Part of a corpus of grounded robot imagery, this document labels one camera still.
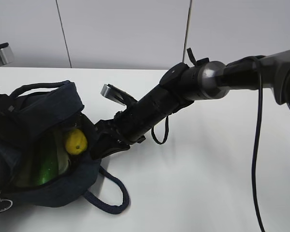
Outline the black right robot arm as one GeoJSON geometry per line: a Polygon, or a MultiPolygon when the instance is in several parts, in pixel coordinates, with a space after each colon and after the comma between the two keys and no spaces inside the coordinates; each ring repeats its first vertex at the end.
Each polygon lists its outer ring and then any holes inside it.
{"type": "Polygon", "coordinates": [[[287,104],[290,109],[290,50],[229,64],[189,58],[192,67],[183,62],[176,64],[140,100],[113,85],[103,86],[101,94],[126,109],[95,125],[97,139],[90,152],[93,159],[128,150],[169,115],[195,101],[221,99],[230,90],[270,88],[276,103],[287,104]]]}

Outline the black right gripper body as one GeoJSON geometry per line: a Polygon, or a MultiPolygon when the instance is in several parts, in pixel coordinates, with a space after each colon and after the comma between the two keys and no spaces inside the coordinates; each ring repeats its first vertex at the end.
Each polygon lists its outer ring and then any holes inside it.
{"type": "Polygon", "coordinates": [[[133,145],[142,143],[146,137],[144,134],[138,134],[133,129],[133,121],[129,122],[129,117],[126,118],[124,111],[115,113],[112,119],[99,120],[94,124],[94,129],[99,136],[103,134],[111,137],[118,143],[133,145]]]}

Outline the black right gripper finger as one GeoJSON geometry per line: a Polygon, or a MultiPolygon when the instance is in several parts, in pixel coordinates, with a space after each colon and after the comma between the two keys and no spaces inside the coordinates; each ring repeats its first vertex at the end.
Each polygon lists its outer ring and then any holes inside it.
{"type": "Polygon", "coordinates": [[[126,151],[130,149],[130,145],[122,140],[115,138],[109,134],[102,134],[94,146],[90,150],[93,160],[103,159],[114,153],[126,151]]]}

